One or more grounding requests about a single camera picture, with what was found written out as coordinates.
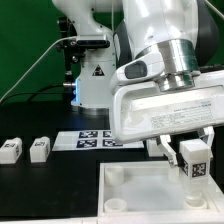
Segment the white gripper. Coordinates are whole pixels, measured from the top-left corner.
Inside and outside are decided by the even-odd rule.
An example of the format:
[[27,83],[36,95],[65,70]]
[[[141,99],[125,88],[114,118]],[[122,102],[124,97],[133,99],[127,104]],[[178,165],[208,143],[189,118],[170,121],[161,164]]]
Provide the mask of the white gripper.
[[118,143],[156,138],[171,167],[178,165],[171,137],[197,131],[199,149],[213,157],[212,126],[224,125],[224,70],[194,78],[193,88],[162,93],[153,82],[123,86],[111,105],[111,131]]

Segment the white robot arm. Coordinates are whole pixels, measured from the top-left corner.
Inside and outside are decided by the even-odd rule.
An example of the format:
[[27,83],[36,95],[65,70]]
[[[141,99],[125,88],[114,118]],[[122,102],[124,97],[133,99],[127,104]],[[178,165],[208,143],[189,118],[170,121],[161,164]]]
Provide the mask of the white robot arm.
[[202,73],[195,49],[203,0],[118,0],[124,32],[114,36],[118,56],[131,57],[110,80],[114,139],[154,138],[178,164],[170,136],[224,124],[224,71]]

